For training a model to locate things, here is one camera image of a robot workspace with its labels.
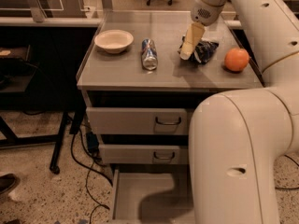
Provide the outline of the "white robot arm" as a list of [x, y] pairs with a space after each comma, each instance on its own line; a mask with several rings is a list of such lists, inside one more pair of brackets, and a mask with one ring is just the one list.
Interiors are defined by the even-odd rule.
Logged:
[[[194, 0], [215, 22], [227, 0]], [[283, 0], [230, 0], [264, 87], [225, 91], [193, 112], [189, 164], [196, 224], [279, 224], [277, 157], [299, 148], [299, 23]]]

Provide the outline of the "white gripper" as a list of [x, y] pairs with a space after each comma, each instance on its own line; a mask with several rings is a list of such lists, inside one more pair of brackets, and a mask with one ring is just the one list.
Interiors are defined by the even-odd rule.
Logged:
[[190, 24], [184, 37], [180, 50], [182, 60], [191, 57], [203, 37], [205, 26], [211, 25], [218, 19], [226, 2], [227, 0], [193, 0], [191, 17], [196, 22]]

